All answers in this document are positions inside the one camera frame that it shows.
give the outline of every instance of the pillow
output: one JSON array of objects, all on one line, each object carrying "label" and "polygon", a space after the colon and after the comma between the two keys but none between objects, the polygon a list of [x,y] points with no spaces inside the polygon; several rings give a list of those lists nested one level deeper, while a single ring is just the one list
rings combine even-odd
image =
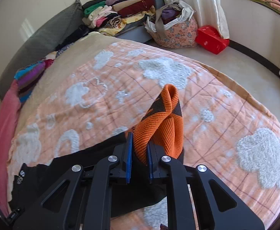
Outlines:
[{"label": "pillow", "polygon": [[0,76],[0,99],[2,100],[10,88],[17,70],[41,60],[53,52],[58,44],[83,24],[81,2],[62,10],[42,25],[16,52]]}]

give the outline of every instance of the orange bedspread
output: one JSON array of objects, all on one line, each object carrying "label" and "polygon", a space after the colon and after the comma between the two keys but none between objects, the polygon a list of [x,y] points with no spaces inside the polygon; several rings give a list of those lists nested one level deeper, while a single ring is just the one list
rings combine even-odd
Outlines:
[{"label": "orange bedspread", "polygon": [[[60,59],[80,44],[93,48],[88,39],[63,53],[52,68],[59,69]],[[184,164],[207,165],[268,228],[280,212],[280,123],[275,116],[234,80],[198,61],[132,41],[112,41],[118,42],[73,70],[12,140],[8,199],[23,163],[50,164],[126,131],[172,83],[184,120]],[[165,210],[162,201],[113,219],[111,229],[154,229],[166,220]]]}]

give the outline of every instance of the green sweater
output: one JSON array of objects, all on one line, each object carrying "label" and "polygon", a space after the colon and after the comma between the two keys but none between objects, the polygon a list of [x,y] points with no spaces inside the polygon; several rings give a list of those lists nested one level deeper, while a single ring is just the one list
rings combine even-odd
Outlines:
[{"label": "green sweater", "polygon": [[102,2],[99,2],[97,4],[90,6],[89,8],[86,8],[84,10],[84,16],[87,18],[89,16],[89,14],[91,14],[91,12],[93,12],[96,8],[103,7],[105,5],[106,5],[106,1],[102,1]]}]

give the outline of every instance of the metal screw cap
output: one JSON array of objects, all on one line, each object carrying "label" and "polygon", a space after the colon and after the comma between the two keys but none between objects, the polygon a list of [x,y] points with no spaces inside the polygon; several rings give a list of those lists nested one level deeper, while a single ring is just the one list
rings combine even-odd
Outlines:
[{"label": "metal screw cap", "polygon": [[162,158],[161,158],[161,160],[163,160],[164,162],[169,162],[169,161],[171,161],[171,157],[169,157],[169,156],[163,156]]},{"label": "metal screw cap", "polygon": [[81,170],[81,166],[80,165],[74,165],[73,167],[72,167],[72,171],[74,171],[74,172],[78,172],[79,170]]},{"label": "metal screw cap", "polygon": [[108,161],[115,162],[118,158],[116,156],[109,156]]},{"label": "metal screw cap", "polygon": [[199,165],[198,170],[199,172],[205,172],[207,170],[207,167],[205,165]]}]

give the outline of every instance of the red box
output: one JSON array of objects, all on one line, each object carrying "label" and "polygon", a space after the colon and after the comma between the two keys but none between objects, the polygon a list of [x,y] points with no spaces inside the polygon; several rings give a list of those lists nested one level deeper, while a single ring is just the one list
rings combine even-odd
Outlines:
[{"label": "red box", "polygon": [[209,25],[198,29],[198,36],[195,41],[214,54],[222,52],[230,44],[229,39],[222,39],[218,30]]}]

